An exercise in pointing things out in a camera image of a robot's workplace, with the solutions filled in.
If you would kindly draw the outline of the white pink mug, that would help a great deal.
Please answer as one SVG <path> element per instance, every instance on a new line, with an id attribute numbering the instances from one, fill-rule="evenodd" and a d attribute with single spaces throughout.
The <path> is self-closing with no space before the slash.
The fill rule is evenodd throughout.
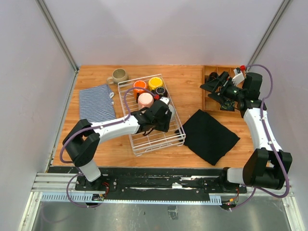
<path id="1" fill-rule="evenodd" d="M 139 110 L 141 110 L 144 107 L 151 107 L 152 104 L 154 103 L 154 98 L 152 96 L 152 94 L 150 93 L 142 93 L 139 97 L 138 97 L 138 108 Z"/>

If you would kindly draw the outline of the black faceted mug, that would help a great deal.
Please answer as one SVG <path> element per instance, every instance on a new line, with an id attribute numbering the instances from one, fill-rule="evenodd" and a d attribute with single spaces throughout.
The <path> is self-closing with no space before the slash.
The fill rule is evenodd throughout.
<path id="1" fill-rule="evenodd" d="M 164 87 L 157 87 L 155 89 L 155 93 L 159 96 L 159 98 L 168 97 L 168 92 Z"/>

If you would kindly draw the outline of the orange mug black handle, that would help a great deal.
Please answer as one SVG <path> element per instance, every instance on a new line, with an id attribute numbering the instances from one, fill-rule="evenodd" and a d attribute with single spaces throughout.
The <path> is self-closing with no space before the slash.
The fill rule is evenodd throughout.
<path id="1" fill-rule="evenodd" d="M 148 89 L 147 83 L 143 80 L 137 80 L 133 84 L 133 95 L 135 99 L 142 93 L 145 93 L 144 89 Z"/>

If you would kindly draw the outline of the yellow mug black handle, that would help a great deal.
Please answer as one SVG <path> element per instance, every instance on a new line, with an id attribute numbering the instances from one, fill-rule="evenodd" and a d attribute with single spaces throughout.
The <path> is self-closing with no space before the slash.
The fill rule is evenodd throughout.
<path id="1" fill-rule="evenodd" d="M 153 91 L 158 87 L 163 86 L 163 80 L 160 77 L 152 77 L 148 81 L 149 90 Z"/>

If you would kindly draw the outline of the beige stoneware mug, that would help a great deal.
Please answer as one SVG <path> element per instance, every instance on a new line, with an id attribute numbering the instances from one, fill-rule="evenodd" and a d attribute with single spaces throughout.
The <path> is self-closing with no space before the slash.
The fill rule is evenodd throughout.
<path id="1" fill-rule="evenodd" d="M 127 80 L 129 80 L 129 77 L 128 77 L 126 70 L 122 68 L 118 68 L 113 71 L 111 77 L 107 78 L 106 83 L 118 85 L 119 83 L 123 81 L 127 81 Z"/>

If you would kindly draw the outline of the light grey mug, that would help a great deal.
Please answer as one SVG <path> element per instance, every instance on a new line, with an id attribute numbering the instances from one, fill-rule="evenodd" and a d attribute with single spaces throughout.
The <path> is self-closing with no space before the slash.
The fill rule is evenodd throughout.
<path id="1" fill-rule="evenodd" d="M 169 107 L 169 110 L 170 110 L 170 112 L 171 112 L 171 119 L 170 119 L 170 121 L 173 121 L 174 118 L 175 118 L 175 108 L 174 108 L 174 106 L 171 105 L 171 104 L 169 104 L 168 107 Z"/>

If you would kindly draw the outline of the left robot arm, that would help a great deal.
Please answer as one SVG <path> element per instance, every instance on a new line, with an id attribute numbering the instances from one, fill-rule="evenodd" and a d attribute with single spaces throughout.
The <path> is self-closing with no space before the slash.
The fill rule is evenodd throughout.
<path id="1" fill-rule="evenodd" d="M 113 138 L 141 133 L 143 136 L 152 131 L 168 132 L 172 112 L 170 99 L 162 97 L 149 108 L 129 113 L 127 116 L 90 123 L 80 120 L 63 141 L 61 153 L 66 151 L 74 166 L 86 178 L 86 184 L 96 191 L 103 185 L 101 172 L 94 161 L 98 146 Z"/>

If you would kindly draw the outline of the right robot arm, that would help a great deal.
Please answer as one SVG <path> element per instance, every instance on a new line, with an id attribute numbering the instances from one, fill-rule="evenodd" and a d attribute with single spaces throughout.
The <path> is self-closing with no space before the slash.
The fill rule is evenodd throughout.
<path id="1" fill-rule="evenodd" d="M 268 122 L 267 108 L 259 99 L 262 75 L 239 69 L 230 77 L 224 71 L 215 79 L 205 82 L 201 89 L 208 91 L 209 98 L 218 103 L 227 100 L 237 102 L 237 109 L 247 124 L 253 141 L 254 152 L 243 168 L 226 167 L 218 180 L 218 187 L 223 192 L 230 192 L 236 184 L 256 187 L 262 191 L 280 190 L 286 187 L 285 197 L 290 190 L 288 171 L 292 156 L 284 152 L 277 143 Z"/>

